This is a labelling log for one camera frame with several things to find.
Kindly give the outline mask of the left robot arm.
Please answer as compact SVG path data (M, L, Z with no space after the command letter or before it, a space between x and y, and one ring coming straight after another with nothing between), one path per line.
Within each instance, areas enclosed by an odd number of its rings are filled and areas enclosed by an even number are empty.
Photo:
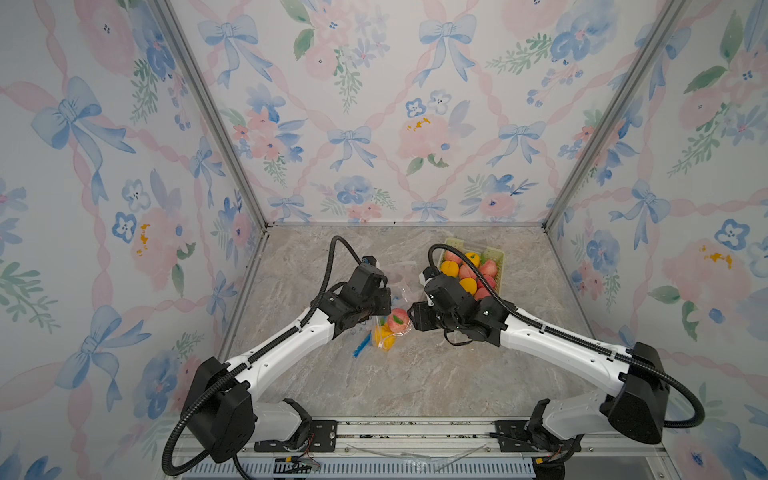
M311 415L292 399L264 403L261 395L309 353L390 311L386 275L361 263L348 281L324 287L300 318L259 346L227 361L211 357L201 363L164 447L163 471L179 475L205 459L223 463L249 443L304 448Z

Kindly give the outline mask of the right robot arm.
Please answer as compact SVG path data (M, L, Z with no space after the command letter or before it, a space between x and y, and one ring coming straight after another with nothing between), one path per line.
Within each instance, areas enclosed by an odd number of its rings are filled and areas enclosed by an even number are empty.
M559 330L508 301L477 300L454 277L439 274L422 285L424 300L408 311L415 329L521 351L593 385L586 394L539 401L518 435L521 441L539 451L603 432L643 444L661 442L669 388L657 375L661 362L651 347L642 346L623 362L625 348Z

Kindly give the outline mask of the green plastic basket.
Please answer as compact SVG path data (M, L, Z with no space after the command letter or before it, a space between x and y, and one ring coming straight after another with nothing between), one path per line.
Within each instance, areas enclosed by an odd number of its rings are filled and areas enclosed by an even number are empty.
M480 266L476 267L481 273L477 276L465 262L452 251L442 250L436 265L441 273L459 280L462 287L473 297L479 288L486 288L489 292L500 294L503 265L505 254L502 250L459 238L448 238L445 244L460 250L465 256L466 252L475 252L481 256Z

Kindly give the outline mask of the pink zipper clear bag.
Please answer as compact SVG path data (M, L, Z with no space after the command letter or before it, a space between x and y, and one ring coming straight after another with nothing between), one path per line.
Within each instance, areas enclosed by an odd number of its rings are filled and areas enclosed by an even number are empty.
M371 346L390 351L400 338L413 331L414 326L408 311L418 300L418 292L411 283L400 281L392 284L390 313L373 319Z

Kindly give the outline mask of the blue zipper clear bag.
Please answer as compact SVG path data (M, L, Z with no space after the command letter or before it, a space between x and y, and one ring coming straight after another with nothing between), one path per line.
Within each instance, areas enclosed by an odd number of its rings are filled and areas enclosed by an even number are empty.
M357 348L353 352L353 357L357 359L360 354L371 344L372 341L372 333L369 332L365 338L361 341L361 343L357 346Z

